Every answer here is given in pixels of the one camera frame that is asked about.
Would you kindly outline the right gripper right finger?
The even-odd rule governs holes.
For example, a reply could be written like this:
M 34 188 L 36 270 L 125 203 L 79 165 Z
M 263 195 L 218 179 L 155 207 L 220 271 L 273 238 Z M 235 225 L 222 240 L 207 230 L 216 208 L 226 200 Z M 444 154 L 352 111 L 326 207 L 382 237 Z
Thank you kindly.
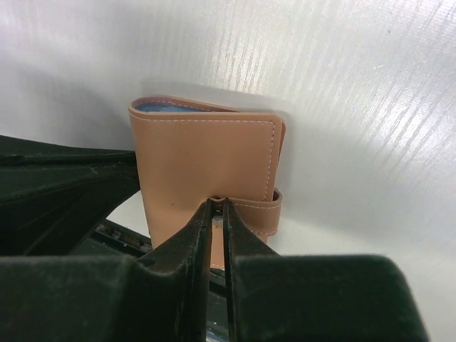
M 384 256 L 282 256 L 223 205 L 231 341 L 427 341 L 402 271 Z

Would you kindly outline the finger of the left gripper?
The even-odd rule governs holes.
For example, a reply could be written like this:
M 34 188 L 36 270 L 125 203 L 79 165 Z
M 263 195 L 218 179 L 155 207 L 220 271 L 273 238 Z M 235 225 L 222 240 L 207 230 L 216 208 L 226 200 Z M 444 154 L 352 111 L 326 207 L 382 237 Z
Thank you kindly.
M 67 255 L 139 190 L 128 150 L 1 137 L 1 255 Z

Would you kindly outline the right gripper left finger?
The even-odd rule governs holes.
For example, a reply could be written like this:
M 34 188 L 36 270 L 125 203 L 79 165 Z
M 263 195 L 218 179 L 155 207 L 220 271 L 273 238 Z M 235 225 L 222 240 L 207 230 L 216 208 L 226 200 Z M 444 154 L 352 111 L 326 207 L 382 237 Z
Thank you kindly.
M 212 209 L 140 258 L 2 258 L 1 339 L 203 341 Z

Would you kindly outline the tan leather card holder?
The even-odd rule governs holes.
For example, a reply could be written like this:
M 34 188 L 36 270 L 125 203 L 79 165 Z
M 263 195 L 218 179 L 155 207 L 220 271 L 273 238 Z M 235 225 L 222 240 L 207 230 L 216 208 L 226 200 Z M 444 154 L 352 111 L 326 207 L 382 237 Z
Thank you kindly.
M 208 199 L 230 200 L 261 240 L 276 234 L 282 196 L 275 181 L 286 134 L 279 115 L 170 96 L 138 98 L 128 110 L 154 247 Z

